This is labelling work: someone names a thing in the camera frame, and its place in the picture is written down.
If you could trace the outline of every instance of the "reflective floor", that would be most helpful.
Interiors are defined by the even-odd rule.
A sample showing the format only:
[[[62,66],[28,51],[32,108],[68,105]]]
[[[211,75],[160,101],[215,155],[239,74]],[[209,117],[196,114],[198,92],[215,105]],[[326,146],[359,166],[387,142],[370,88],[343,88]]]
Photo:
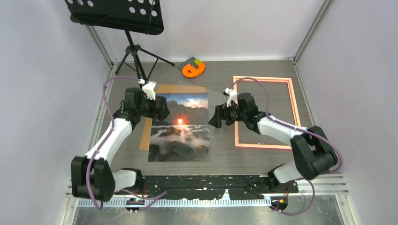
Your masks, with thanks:
[[[214,114],[216,105],[226,102],[222,94],[225,88],[232,85],[232,77],[266,76],[291,78],[297,101],[299,118],[302,126],[311,126],[310,117],[304,102],[299,81],[291,61],[223,61],[205,62],[205,72],[197,78],[186,78],[176,68],[166,63],[158,63],[150,80],[158,84],[188,85],[206,87],[208,93],[209,117]],[[152,63],[143,63],[148,73]],[[136,76],[136,73],[123,66],[118,75]],[[283,83],[264,82],[270,95],[269,112],[289,123],[293,123],[293,113],[288,86]],[[116,79],[113,83],[109,104],[113,111],[120,106],[124,98],[124,91],[128,87],[137,87],[132,80]],[[254,82],[238,84],[238,93],[250,92],[259,106],[265,110],[267,98],[260,85]],[[101,131],[109,125],[109,116],[104,118]],[[291,150],[236,148],[234,144],[234,126],[223,126],[220,129],[210,128],[209,160],[204,162],[148,162],[148,151],[139,150],[144,120],[135,128],[133,133],[122,143],[112,161],[112,170],[121,168],[137,168],[144,175],[210,175],[210,174],[266,174],[278,165],[293,160]],[[281,144],[271,137],[258,135],[242,124],[239,126],[241,143],[250,144]]]
[[[286,211],[305,209],[310,196],[289,196]],[[286,216],[268,207],[150,208],[138,214],[126,209],[78,208],[75,225],[343,225],[334,195],[317,196],[311,210],[299,216]]]

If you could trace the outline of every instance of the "music stand tripod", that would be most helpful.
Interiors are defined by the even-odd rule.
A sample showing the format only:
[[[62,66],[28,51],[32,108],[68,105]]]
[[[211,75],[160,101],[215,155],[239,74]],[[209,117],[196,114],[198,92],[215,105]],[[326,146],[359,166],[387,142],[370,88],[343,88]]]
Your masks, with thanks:
[[[142,78],[143,78],[144,80],[147,81],[147,80],[149,79],[149,77],[151,76],[152,71],[153,71],[153,69],[155,68],[156,63],[158,62],[158,60],[162,60],[163,62],[166,62],[166,63],[168,63],[168,64],[170,64],[170,65],[172,65],[172,66],[175,66],[175,63],[172,63],[172,62],[170,62],[170,61],[168,61],[168,60],[166,60],[166,59],[164,59],[164,58],[162,58],[162,57],[160,57],[160,56],[157,56],[157,55],[153,54],[152,52],[149,52],[149,51],[147,51],[147,50],[141,48],[140,45],[135,45],[135,44],[133,43],[133,39],[131,38],[130,32],[127,31],[127,30],[125,30],[124,32],[126,33],[126,36],[127,36],[127,39],[129,40],[129,44],[130,44],[130,45],[127,46],[127,48],[126,48],[126,54],[124,55],[122,61],[121,61],[120,64],[118,65],[118,67],[117,67],[117,69],[116,69],[116,71],[115,71],[115,74],[118,74],[120,68],[122,67],[122,65],[123,65],[123,64],[126,64],[128,67],[130,67],[131,69],[133,69],[134,71],[136,71],[138,79],[141,79],[141,76],[142,76]],[[138,57],[138,51],[142,51],[142,52],[144,52],[144,53],[146,53],[146,54],[148,54],[148,55],[151,55],[151,56],[153,56],[153,57],[156,58],[156,61],[155,61],[155,63],[153,64],[152,69],[151,69],[151,71],[149,72],[148,77],[145,76],[144,69],[142,68],[141,61],[139,60],[139,57]],[[136,67],[135,69],[125,62],[125,61],[126,61],[126,58],[127,58],[127,56],[128,56],[129,54],[131,54],[131,55],[134,57],[134,65],[135,65],[135,67]]]
[[[124,30],[129,41],[129,46],[126,48],[126,54],[119,64],[115,72],[116,74],[119,73],[120,67],[126,64],[136,71],[139,79],[141,79],[142,76],[142,78],[147,81],[158,60],[175,66],[174,63],[142,49],[140,45],[134,45],[129,33],[129,31],[132,31],[149,35],[159,35],[163,32],[164,26],[161,16],[160,0],[65,0],[65,3],[68,5],[68,9],[71,13],[70,20],[72,22],[82,25]],[[155,64],[152,66],[148,77],[146,77],[141,61],[139,60],[138,51],[143,51],[156,58]],[[135,69],[125,62],[129,54],[134,57]]]

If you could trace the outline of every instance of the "white wall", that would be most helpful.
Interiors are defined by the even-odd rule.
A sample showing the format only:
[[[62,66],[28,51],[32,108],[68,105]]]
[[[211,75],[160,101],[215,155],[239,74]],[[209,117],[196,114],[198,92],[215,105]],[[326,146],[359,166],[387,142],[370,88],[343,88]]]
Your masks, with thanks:
[[[335,1],[299,60],[361,225],[398,214],[398,1]]]
[[[162,0],[163,33],[131,34],[135,44],[170,60],[192,56],[201,60],[290,57],[297,52],[322,2]],[[111,55],[122,60],[128,46],[124,32],[98,29],[105,33],[103,41],[109,42]],[[140,58],[154,60],[144,53]]]
[[[62,0],[1,1],[0,224],[55,225],[108,66]]]

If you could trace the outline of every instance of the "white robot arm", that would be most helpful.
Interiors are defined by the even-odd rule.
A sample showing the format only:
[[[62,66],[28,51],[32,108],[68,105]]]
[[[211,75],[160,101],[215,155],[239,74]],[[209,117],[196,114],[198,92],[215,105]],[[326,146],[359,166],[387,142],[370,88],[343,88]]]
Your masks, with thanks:
[[[83,157],[76,156],[71,163],[72,194],[75,197],[90,198],[85,179],[88,162],[94,152],[99,148],[100,143],[106,138],[99,152],[93,159],[93,166],[90,168],[90,185],[97,200],[109,201],[113,193],[125,187],[133,187],[142,183],[140,170],[125,168],[112,173],[110,165],[122,142],[132,133],[135,126],[145,116],[152,119],[164,120],[169,111],[166,105],[166,98],[155,95],[155,82],[140,80],[140,88],[128,88],[125,91],[125,99],[122,106],[117,110],[114,117],[114,127],[109,125],[104,135],[97,144]]]
[[[237,96],[233,89],[226,89],[227,103],[218,105],[209,125],[216,128],[222,126],[221,120],[229,126],[235,121],[242,121],[249,130],[261,135],[271,136],[292,148],[294,161],[282,164],[268,172],[267,183],[276,188],[291,180],[305,178],[312,180],[318,175],[327,172],[338,164],[338,157],[332,147],[322,140],[307,134],[317,134],[326,138],[323,130],[298,127],[277,119],[271,114],[260,112],[250,93]]]

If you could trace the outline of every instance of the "metal frame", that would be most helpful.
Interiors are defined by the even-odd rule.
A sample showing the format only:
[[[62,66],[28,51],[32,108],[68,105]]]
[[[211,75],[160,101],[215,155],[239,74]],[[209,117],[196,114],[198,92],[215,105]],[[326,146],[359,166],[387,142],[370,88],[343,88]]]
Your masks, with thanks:
[[[107,80],[114,76],[115,76],[115,67],[111,67],[109,70],[108,76],[107,76]],[[113,81],[108,83],[108,88],[106,89],[106,92],[105,92],[107,100],[109,99],[109,96],[110,96],[112,84],[113,84]],[[98,139],[100,138],[102,121],[104,120],[105,114],[106,114],[105,103],[101,98],[101,101],[100,101],[99,107],[98,107],[98,111],[97,111],[97,118],[96,118],[93,132],[91,135],[91,139],[86,148],[87,151],[89,151],[97,143]],[[72,195],[72,184],[69,183],[69,187],[66,192],[66,196],[65,196],[65,200],[64,200],[65,213],[64,213],[63,219],[61,221],[61,225],[71,225],[73,223],[73,219],[75,217],[78,202],[79,202],[79,199],[75,198]]]
[[[97,31],[92,26],[86,26],[88,32],[90,33],[92,39],[94,40],[95,44],[97,45],[99,51],[101,52],[102,56],[104,57],[105,61],[109,66],[113,65],[113,61],[111,60],[109,53],[107,52],[104,44],[102,43],[100,37],[98,36]]]
[[[307,47],[307,44],[311,40],[311,37],[315,33],[316,29],[318,28],[319,24],[322,22],[323,18],[325,17],[330,5],[333,3],[334,0],[324,0],[322,3],[321,8],[318,11],[318,14],[316,15],[313,23],[311,24],[310,29],[308,30],[306,36],[304,37],[303,42],[301,43],[300,47],[297,50],[296,55],[294,56],[294,63],[297,62],[301,55],[303,54],[303,51]]]

